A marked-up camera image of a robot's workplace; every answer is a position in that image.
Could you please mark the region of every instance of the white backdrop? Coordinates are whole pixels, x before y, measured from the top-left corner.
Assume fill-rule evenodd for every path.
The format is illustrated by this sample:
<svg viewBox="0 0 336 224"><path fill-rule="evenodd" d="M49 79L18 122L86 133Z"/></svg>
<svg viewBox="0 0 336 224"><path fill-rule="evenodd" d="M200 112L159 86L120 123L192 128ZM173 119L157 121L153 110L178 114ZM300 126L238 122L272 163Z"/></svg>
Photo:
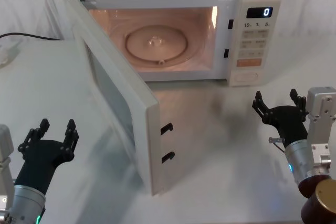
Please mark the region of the white backdrop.
<svg viewBox="0 0 336 224"><path fill-rule="evenodd" d="M71 39L66 0L0 0L0 34L24 32ZM336 34L335 0L282 0L276 33Z"/></svg>

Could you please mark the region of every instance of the black power cable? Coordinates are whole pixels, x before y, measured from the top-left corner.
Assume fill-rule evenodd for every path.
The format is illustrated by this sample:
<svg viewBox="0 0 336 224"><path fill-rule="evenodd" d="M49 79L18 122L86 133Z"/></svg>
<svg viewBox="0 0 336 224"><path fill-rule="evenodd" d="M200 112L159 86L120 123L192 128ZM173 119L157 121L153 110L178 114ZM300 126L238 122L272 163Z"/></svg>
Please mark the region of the black power cable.
<svg viewBox="0 0 336 224"><path fill-rule="evenodd" d="M281 148L279 147L279 145L277 145L276 143L273 143L273 145L274 145L276 148L278 148L282 153L285 153L285 151L284 151L283 149L281 149Z"/></svg>
<svg viewBox="0 0 336 224"><path fill-rule="evenodd" d="M42 37L42 36L38 36L38 35L25 34L25 33L2 34L2 35L0 35L0 39L3 38L3 37L6 37L6 36L12 36L12 35L21 35L21 36L27 36L27 37L37 38L37 39L46 39L46 40L62 40L62 39L54 39L54 38Z"/></svg>

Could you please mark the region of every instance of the microwave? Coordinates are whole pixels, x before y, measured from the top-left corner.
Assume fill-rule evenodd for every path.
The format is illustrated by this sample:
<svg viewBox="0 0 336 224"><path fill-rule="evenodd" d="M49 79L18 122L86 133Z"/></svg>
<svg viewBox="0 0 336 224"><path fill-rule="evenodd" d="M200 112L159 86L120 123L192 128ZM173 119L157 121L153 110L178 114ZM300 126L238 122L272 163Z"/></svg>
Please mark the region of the microwave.
<svg viewBox="0 0 336 224"><path fill-rule="evenodd" d="M160 105L146 82L262 81L280 0L69 0L92 92L148 191L162 190Z"/></svg>

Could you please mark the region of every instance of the white table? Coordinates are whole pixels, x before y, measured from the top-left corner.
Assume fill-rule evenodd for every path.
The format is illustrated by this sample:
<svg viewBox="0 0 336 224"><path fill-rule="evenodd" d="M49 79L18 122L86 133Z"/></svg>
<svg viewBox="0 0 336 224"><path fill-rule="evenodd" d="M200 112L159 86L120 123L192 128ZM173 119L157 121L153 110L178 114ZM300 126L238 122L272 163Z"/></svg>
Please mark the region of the white table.
<svg viewBox="0 0 336 224"><path fill-rule="evenodd" d="M257 90L273 107L292 104L291 88L306 95L313 86L336 87L336 37L274 38L272 44L264 86L150 84L161 103L161 124L174 124L162 137L163 153L176 152L163 165L166 191L154 197L100 113L75 42L20 45L18 56L0 68L0 122L9 126L15 148L42 118L51 125L47 139L63 141L70 118L80 136L75 159L55 172L41 223L300 220L305 199L284 155L268 144L277 131L263 125L251 105ZM330 144L333 155L336 143ZM18 151L11 157L16 177L23 159Z"/></svg>

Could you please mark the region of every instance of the microwave door hinge slot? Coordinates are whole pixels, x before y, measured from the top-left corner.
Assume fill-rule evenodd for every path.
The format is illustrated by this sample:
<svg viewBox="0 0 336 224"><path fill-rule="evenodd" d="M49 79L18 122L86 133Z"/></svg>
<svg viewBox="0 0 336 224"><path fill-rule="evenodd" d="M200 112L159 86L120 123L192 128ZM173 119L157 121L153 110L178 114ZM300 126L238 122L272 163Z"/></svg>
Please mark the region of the microwave door hinge slot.
<svg viewBox="0 0 336 224"><path fill-rule="evenodd" d="M228 58L229 57L229 49L225 49L224 50L224 58Z"/></svg>
<svg viewBox="0 0 336 224"><path fill-rule="evenodd" d="M233 28L233 19L229 19L229 24L227 26L227 29L232 29Z"/></svg>
<svg viewBox="0 0 336 224"><path fill-rule="evenodd" d="M174 129L173 124L169 123L161 128L161 136L166 133L167 131L172 131ZM163 164L166 162L168 159L172 160L175 156L175 152L169 152L168 154L164 155L161 158L161 163Z"/></svg>

